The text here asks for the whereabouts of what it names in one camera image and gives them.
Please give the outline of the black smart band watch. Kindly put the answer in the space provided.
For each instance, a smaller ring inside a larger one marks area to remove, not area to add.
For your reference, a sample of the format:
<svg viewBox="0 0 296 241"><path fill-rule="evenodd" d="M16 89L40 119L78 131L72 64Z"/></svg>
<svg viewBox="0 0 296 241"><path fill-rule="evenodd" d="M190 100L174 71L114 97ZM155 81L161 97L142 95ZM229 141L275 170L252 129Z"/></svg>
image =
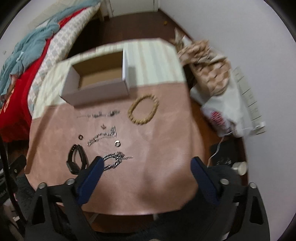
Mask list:
<svg viewBox="0 0 296 241"><path fill-rule="evenodd" d="M88 167L88 160L81 145L74 144L68 153L66 165L73 175L78 175L80 171Z"/></svg>

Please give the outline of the checkered quilt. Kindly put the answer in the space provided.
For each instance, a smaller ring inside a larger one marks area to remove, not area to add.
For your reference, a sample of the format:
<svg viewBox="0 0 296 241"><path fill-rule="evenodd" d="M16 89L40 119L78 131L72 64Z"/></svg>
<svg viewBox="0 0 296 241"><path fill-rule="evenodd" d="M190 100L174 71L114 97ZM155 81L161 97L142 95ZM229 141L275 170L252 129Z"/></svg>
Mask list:
<svg viewBox="0 0 296 241"><path fill-rule="evenodd" d="M79 34L99 11L100 6L101 1L95 1L93 6L81 7L60 21L60 30L50 40L46 55L28 93L30 114L33 114L40 87L48 71L56 63L66 59Z"/></svg>

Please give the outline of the white door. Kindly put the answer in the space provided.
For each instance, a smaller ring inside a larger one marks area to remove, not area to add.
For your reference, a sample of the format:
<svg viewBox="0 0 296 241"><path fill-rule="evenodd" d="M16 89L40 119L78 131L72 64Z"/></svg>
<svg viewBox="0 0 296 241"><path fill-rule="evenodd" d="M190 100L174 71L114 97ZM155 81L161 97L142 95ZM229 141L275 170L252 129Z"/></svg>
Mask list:
<svg viewBox="0 0 296 241"><path fill-rule="evenodd" d="M104 1L111 18L116 16L158 11L158 0L107 0Z"/></svg>

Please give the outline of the white cardboard box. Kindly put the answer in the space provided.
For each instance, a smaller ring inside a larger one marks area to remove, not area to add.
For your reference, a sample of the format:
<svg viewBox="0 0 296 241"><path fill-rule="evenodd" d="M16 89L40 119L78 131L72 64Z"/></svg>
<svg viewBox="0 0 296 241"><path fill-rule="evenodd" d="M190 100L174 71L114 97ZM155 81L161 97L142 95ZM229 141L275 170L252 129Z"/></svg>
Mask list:
<svg viewBox="0 0 296 241"><path fill-rule="evenodd" d="M60 97L77 107L129 95L128 63L124 49L71 65Z"/></svg>

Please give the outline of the small white jar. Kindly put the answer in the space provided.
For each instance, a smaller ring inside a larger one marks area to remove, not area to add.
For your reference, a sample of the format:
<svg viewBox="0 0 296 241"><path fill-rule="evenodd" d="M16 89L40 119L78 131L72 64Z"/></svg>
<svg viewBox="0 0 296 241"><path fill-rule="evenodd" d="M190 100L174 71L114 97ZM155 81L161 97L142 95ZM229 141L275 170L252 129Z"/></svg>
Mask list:
<svg viewBox="0 0 296 241"><path fill-rule="evenodd" d="M247 162L236 162L233 164L232 169L240 176L243 176L248 171Z"/></svg>

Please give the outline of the red blanket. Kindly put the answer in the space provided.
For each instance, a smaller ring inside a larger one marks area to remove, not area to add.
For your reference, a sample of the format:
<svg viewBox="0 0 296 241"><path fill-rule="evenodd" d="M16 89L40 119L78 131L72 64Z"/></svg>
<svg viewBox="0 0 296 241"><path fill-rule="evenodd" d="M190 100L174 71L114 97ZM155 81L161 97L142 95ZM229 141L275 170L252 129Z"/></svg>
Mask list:
<svg viewBox="0 0 296 241"><path fill-rule="evenodd" d="M32 114L28 109L28 93L52 38L53 36L46 40L41 57L34 61L22 75L13 76L8 92L1 95L1 138L5 143L29 139Z"/></svg>

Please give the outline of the teal blanket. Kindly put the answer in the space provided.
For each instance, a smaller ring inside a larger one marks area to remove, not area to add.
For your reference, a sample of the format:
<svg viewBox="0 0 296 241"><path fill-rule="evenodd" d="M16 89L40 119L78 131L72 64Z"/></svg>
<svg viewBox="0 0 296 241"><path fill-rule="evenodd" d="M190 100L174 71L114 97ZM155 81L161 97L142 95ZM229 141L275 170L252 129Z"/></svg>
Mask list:
<svg viewBox="0 0 296 241"><path fill-rule="evenodd" d="M60 30L59 22L67 16L83 8L93 7L100 1L83 1L69 6L48 17L40 27L31 30L14 47L11 55L6 59L1 68L1 95L8 92L12 77L19 77L37 59L41 57L46 40L50 39Z"/></svg>

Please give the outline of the white power strip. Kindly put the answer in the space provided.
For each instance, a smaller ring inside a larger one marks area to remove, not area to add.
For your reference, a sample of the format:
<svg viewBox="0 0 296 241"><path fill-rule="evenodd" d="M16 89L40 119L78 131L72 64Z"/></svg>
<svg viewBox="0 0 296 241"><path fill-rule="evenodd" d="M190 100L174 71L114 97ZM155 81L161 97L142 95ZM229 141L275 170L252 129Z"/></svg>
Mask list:
<svg viewBox="0 0 296 241"><path fill-rule="evenodd" d="M241 99L244 104L244 109L248 113L248 117L252 126L245 128L245 130L250 130L249 133L251 135L259 135L261 133L264 133L266 123L263 120L263 117L259 110L259 105L247 81L247 78L245 77L239 66L236 67L232 73L234 80L237 83Z"/></svg>

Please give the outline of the white plastic bag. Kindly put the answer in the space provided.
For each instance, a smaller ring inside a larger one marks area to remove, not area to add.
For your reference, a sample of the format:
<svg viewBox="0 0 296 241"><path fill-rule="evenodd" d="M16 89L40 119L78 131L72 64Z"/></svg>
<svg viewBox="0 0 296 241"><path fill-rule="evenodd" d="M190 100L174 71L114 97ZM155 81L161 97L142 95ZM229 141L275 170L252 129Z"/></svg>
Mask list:
<svg viewBox="0 0 296 241"><path fill-rule="evenodd" d="M240 138L255 131L253 126L244 126L243 100L238 85L242 77L239 67L232 70L227 88L221 95L203 94L198 85L190 90L190 97L201 104L203 115L214 126L219 137L234 135Z"/></svg>

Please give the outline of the pink and striped table cloth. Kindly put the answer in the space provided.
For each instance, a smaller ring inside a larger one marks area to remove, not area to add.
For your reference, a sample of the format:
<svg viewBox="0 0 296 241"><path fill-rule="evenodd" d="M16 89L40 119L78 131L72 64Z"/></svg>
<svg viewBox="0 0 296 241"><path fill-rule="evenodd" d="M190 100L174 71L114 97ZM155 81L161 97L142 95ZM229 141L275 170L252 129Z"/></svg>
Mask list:
<svg viewBox="0 0 296 241"><path fill-rule="evenodd" d="M132 81L128 98L76 109L60 97L71 65L122 49ZM74 144L89 161L125 155L103 172L84 211L146 215L180 209L192 199L197 183L190 162L204 157L204 145L174 46L162 39L122 41L55 64L33 112L25 168L30 185L54 186L71 178L66 161Z"/></svg>

